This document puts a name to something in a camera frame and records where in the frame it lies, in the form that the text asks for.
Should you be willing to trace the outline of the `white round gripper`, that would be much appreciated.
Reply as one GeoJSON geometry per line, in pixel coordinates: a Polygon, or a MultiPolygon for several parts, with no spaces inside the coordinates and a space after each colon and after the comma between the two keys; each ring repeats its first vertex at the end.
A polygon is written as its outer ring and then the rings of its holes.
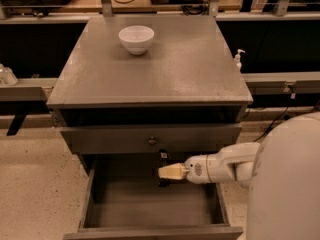
{"type": "Polygon", "coordinates": [[[209,182],[207,172],[207,157],[205,155],[192,156],[184,164],[175,163],[158,169],[162,179],[187,179],[193,184],[206,184],[209,182]]]}

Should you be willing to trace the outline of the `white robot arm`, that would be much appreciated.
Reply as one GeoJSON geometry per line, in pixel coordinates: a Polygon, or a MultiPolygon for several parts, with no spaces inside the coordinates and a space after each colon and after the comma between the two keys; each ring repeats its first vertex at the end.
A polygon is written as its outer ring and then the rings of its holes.
{"type": "Polygon", "coordinates": [[[247,240],[320,240],[320,112],[281,123],[260,143],[192,156],[159,168],[158,175],[246,186],[247,240]]]}

